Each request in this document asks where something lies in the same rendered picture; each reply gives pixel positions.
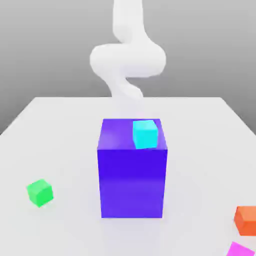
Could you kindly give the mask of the small magenta cube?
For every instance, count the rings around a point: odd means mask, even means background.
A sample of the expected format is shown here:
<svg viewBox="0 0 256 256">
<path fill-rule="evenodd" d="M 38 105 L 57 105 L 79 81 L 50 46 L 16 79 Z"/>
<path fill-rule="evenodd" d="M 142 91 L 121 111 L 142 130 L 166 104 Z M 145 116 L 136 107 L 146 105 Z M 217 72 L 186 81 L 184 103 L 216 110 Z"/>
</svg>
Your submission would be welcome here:
<svg viewBox="0 0 256 256">
<path fill-rule="evenodd" d="M 233 241 L 226 256 L 255 256 L 255 252 Z"/>
</svg>

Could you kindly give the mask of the small orange cube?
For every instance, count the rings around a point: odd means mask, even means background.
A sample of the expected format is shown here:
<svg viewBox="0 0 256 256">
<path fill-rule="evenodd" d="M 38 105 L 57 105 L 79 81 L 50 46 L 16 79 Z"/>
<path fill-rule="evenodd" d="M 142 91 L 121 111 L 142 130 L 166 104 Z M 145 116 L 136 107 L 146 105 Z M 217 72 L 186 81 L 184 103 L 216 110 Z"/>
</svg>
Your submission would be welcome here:
<svg viewBox="0 0 256 256">
<path fill-rule="evenodd" d="M 241 236 L 256 236 L 256 206 L 238 206 L 234 223 Z"/>
</svg>

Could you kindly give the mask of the large purple box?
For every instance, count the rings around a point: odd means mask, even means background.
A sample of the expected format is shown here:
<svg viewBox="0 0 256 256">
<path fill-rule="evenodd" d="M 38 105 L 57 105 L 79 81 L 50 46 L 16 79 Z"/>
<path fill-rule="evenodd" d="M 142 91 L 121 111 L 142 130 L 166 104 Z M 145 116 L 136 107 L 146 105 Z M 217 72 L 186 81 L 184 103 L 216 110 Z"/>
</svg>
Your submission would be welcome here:
<svg viewBox="0 0 256 256">
<path fill-rule="evenodd" d="M 102 218 L 161 218 L 168 147 L 161 120 L 156 148 L 137 149 L 133 119 L 105 118 L 97 146 Z"/>
</svg>

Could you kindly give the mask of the small cyan cube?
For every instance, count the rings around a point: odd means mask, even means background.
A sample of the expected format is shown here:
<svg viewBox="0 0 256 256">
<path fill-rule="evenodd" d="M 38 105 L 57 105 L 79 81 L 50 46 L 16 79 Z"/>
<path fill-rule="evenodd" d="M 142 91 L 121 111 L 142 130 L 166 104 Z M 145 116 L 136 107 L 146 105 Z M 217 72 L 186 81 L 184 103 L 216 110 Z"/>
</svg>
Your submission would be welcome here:
<svg viewBox="0 0 256 256">
<path fill-rule="evenodd" d="M 154 149 L 158 144 L 158 127 L 154 120 L 134 120 L 132 139 L 136 149 Z"/>
</svg>

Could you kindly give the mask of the small green cube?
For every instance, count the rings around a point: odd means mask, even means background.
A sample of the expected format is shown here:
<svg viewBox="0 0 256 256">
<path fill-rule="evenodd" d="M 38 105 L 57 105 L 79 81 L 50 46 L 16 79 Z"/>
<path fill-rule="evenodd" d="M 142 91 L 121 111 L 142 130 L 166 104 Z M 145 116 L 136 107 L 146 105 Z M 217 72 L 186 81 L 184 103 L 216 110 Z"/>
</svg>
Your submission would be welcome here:
<svg viewBox="0 0 256 256">
<path fill-rule="evenodd" d="M 52 186 L 44 179 L 39 179 L 26 187 L 30 201 L 41 207 L 54 198 Z"/>
</svg>

